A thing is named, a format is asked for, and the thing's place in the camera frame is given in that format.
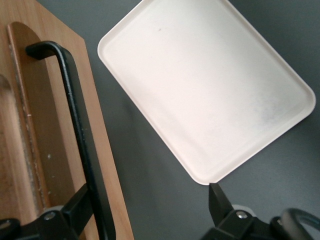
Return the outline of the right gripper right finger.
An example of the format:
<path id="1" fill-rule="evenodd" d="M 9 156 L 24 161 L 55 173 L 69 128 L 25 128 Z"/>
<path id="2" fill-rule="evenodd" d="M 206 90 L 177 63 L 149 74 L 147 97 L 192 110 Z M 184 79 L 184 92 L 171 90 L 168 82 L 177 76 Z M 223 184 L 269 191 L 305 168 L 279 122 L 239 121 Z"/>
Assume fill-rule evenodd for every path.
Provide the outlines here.
<path id="1" fill-rule="evenodd" d="M 218 226 L 234 208 L 218 183 L 210 183 L 208 207 L 215 226 Z"/>

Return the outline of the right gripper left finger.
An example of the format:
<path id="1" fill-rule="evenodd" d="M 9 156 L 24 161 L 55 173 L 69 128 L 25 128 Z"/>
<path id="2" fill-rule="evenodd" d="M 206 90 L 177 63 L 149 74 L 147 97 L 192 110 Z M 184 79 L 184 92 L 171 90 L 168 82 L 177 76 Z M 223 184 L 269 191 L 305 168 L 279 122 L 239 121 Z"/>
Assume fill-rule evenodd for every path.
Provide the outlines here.
<path id="1" fill-rule="evenodd" d="M 61 209 L 70 227 L 85 227 L 93 215 L 88 187 L 84 184 Z"/>

